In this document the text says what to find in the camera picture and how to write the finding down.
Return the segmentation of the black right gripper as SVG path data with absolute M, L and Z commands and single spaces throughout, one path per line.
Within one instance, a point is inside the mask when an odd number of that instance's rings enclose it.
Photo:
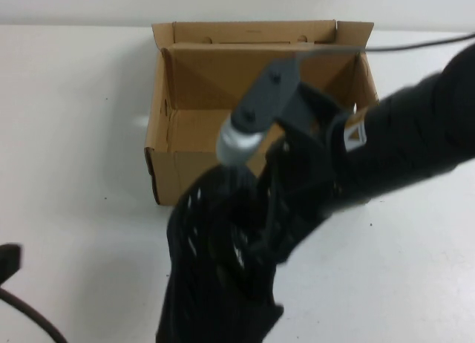
M 367 203 L 367 196 L 356 188 L 338 158 L 343 150 L 343 123 L 349 117 L 350 112 L 311 85 L 298 85 L 286 101 L 276 118 L 284 134 L 267 151 L 258 178 L 265 252 L 283 252 L 286 262 L 329 218 L 321 213 Z M 280 190 L 290 208 L 320 213 L 304 218 L 296 211 L 284 211 Z

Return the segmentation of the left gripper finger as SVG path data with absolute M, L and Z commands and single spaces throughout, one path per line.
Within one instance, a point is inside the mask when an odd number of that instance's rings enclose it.
M 15 275 L 22 265 L 22 245 L 7 243 L 0 246 L 0 284 Z

